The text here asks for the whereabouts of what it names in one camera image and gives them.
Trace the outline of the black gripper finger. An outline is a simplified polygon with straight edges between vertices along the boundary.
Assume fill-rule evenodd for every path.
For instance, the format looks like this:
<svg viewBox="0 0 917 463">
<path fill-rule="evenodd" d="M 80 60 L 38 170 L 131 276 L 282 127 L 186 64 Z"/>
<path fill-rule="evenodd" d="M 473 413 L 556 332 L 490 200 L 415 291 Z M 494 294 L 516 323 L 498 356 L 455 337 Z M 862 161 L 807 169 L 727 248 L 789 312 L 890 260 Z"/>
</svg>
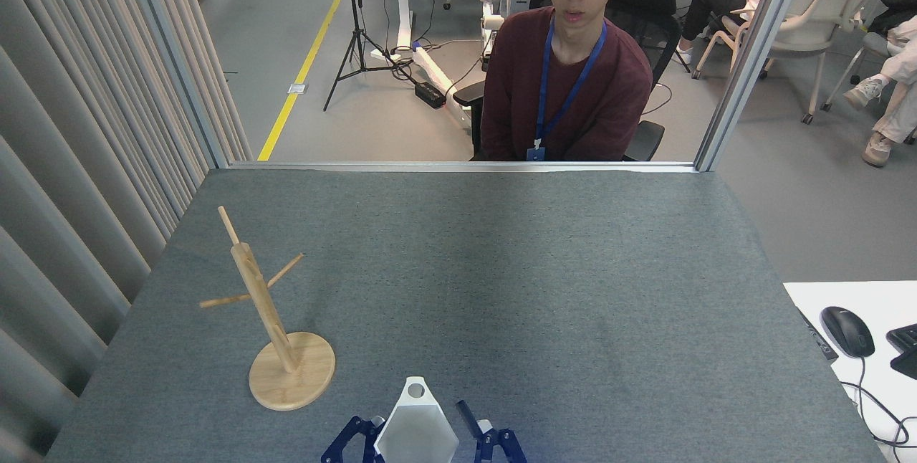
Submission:
<svg viewBox="0 0 917 463">
<path fill-rule="evenodd" d="M 385 460 L 376 449 L 375 443 L 385 424 L 386 420 L 380 415 L 376 415 L 369 420 L 361 419 L 355 415 L 335 437 L 328 449 L 325 450 L 320 457 L 320 461 L 344 462 L 344 449 L 354 437 L 363 436 L 363 462 L 384 462 Z"/>
<path fill-rule="evenodd" d="M 476 442 L 473 462 L 494 460 L 495 447 L 501 447 L 507 462 L 527 462 L 517 435 L 511 429 L 495 429 L 488 419 L 478 420 L 467 402 L 456 402 L 456 410 Z"/>
</svg>

